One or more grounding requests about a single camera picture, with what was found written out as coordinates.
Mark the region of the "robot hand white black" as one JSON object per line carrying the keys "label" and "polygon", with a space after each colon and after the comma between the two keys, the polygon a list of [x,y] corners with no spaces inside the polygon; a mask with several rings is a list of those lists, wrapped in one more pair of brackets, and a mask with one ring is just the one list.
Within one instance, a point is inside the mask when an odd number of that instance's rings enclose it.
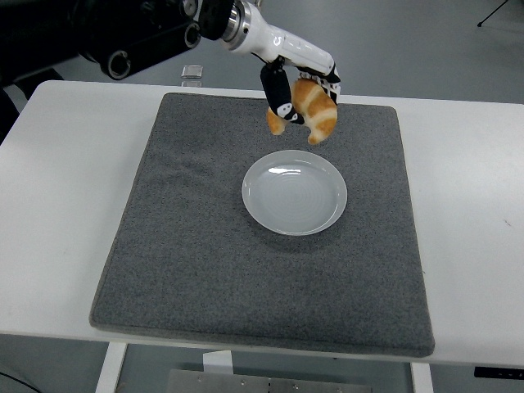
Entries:
{"label": "robot hand white black", "polygon": [[260,80],[271,112],[282,120],[303,124],[304,117],[291,103],[291,87],[284,70],[294,66],[300,76],[319,84],[337,101],[341,79],[331,54],[284,29],[268,24],[259,9],[248,1],[236,1],[231,17],[237,32],[225,39],[228,50],[250,53],[262,60]]}

